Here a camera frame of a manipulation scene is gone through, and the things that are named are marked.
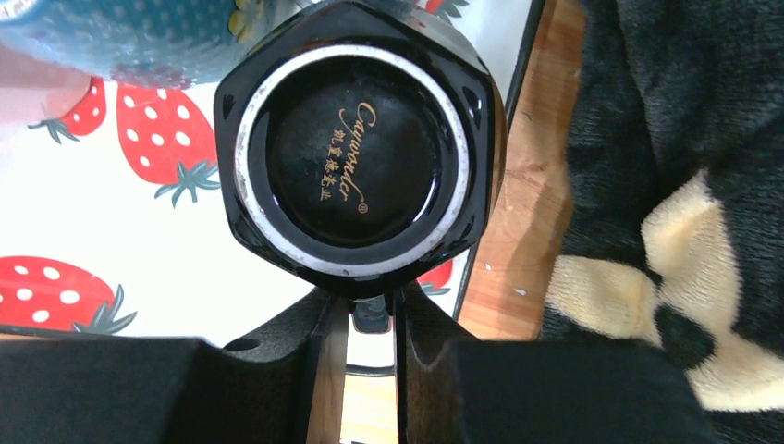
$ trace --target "black plush fabric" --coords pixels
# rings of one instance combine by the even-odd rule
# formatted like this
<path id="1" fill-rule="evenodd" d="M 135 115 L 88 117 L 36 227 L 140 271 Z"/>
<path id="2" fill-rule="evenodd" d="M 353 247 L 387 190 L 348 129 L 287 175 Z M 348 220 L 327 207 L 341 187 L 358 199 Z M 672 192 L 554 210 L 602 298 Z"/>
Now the black plush fabric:
<path id="1" fill-rule="evenodd" d="M 784 2 L 580 0 L 541 339 L 640 339 L 722 442 L 784 442 Z"/>

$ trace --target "strawberry print tray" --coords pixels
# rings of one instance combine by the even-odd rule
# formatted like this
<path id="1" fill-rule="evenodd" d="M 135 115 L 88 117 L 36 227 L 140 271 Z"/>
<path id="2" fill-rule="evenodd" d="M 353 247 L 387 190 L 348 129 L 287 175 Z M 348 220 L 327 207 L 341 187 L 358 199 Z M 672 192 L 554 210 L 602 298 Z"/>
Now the strawberry print tray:
<path id="1" fill-rule="evenodd" d="M 473 42 L 511 116 L 542 3 L 419 4 Z M 210 119 L 215 87 L 94 78 L 60 119 L 0 127 L 0 330 L 195 336 L 222 347 L 310 291 L 242 248 L 226 226 Z M 459 314 L 473 253 L 419 279 L 450 315 Z M 350 371 L 391 374 L 392 333 L 361 333 L 357 321 Z"/>

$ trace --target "wooden table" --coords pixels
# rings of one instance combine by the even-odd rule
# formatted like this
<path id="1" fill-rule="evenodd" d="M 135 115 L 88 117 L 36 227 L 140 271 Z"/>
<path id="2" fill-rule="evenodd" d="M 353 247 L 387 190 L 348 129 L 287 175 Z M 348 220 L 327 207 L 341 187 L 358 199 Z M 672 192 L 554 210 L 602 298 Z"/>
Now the wooden table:
<path id="1" fill-rule="evenodd" d="M 570 216 L 564 146 L 580 76 L 584 17 L 547 0 L 511 128 L 507 172 L 473 266 L 460 323 L 483 339 L 532 339 Z M 348 376 L 344 438 L 397 442 L 395 380 Z"/>

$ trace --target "cream flower pattern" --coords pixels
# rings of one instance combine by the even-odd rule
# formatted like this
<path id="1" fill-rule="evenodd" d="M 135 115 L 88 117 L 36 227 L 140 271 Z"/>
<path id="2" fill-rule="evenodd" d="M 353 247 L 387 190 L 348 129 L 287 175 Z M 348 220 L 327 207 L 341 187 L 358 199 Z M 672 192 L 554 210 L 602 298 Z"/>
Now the cream flower pattern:
<path id="1" fill-rule="evenodd" d="M 237 6 L 228 18 L 228 31 L 241 44 L 251 43 L 258 34 L 259 23 L 264 18 L 266 0 L 235 0 Z"/>

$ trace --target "blue mug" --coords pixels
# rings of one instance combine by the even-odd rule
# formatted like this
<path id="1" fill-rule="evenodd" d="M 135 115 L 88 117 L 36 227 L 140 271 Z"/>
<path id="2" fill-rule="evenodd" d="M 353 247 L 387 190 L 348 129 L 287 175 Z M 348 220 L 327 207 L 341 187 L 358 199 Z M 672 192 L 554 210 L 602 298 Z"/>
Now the blue mug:
<path id="1" fill-rule="evenodd" d="M 184 89 L 220 81 L 296 3 L 0 0 L 0 44 L 105 79 Z"/>

